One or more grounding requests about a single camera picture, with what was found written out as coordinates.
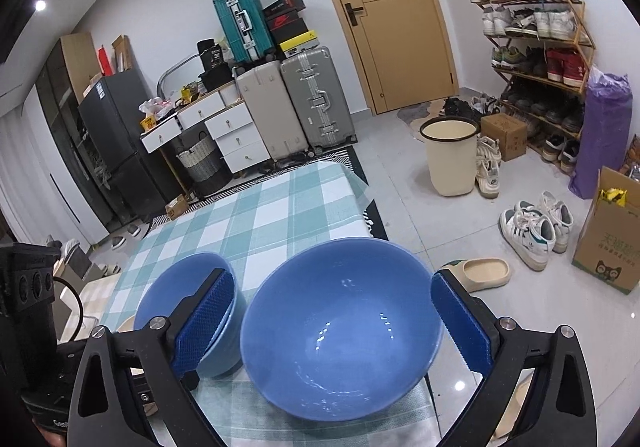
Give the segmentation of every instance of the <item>beige suitcase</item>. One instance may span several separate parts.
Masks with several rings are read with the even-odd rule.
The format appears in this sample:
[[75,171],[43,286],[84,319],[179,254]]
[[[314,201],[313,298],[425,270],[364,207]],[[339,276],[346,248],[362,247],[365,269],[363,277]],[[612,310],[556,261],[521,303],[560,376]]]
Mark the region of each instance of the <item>beige suitcase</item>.
[[271,158],[282,160],[309,145],[280,75],[280,63],[268,62],[236,78],[255,127]]

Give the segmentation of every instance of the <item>beige trash can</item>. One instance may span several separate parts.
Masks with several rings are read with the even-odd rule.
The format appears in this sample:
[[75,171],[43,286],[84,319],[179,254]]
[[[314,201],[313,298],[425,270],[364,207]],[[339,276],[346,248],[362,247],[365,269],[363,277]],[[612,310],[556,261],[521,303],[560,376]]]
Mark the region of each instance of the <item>beige trash can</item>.
[[468,118],[433,118],[420,127],[427,139],[431,182],[442,196],[460,196],[474,188],[476,141],[480,127]]

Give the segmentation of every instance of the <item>refrigerator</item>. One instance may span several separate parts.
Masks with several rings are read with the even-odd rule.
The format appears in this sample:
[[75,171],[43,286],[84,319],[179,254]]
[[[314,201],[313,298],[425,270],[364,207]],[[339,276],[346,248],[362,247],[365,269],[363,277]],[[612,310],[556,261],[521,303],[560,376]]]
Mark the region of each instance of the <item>refrigerator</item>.
[[140,135],[148,100],[136,70],[103,77],[79,105],[80,115],[107,170],[110,182],[138,217],[148,220],[182,193],[160,151],[149,154]]

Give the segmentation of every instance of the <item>white drawer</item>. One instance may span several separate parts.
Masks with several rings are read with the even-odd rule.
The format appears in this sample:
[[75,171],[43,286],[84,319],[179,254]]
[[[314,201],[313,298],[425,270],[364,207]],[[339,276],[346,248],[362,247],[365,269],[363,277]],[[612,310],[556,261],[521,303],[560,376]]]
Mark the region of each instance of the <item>white drawer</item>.
[[220,138],[216,138],[216,143],[224,156],[259,141],[262,141],[262,138],[260,137],[258,128],[255,127],[255,123],[250,123]]
[[268,159],[270,159],[269,152],[262,143],[262,140],[247,145],[237,151],[233,151],[233,153],[225,156],[225,162],[229,166],[229,169],[231,169],[231,172],[241,171],[242,169],[246,169],[247,167],[251,167]]
[[152,130],[148,135],[142,137],[142,143],[145,145],[147,152],[153,152],[158,147],[164,145],[172,138],[179,136],[181,133],[180,126],[175,117],[162,122],[158,127]]
[[180,120],[183,129],[188,129],[223,109],[225,109],[225,103],[222,101],[220,93],[216,91],[179,112],[178,120]]
[[219,115],[210,118],[205,122],[207,130],[211,135],[211,138],[217,140],[221,136],[235,131],[236,129],[253,123],[249,110],[246,108],[246,104],[240,104],[239,106],[227,109],[225,112],[221,112]]
[[231,104],[235,104],[238,101],[238,98],[241,98],[240,91],[238,91],[238,86],[236,86],[235,82],[230,82],[226,86],[222,86],[220,88],[220,96],[225,106],[231,106]]

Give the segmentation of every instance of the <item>silver bolt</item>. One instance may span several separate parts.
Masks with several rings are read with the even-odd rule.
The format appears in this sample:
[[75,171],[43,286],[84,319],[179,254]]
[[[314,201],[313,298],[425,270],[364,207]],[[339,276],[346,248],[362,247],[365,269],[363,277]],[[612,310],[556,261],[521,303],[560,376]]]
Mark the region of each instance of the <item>silver bolt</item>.
[[575,335],[574,329],[569,326],[560,327],[560,333],[570,339]]
[[516,321],[514,321],[511,317],[503,317],[500,319],[500,327],[505,330],[514,330],[516,329]]
[[91,336],[94,339],[99,339],[104,335],[106,328],[104,326],[96,326],[93,330],[91,330]]
[[149,327],[152,330],[161,330],[164,328],[166,324],[166,319],[164,317],[154,317],[149,321]]

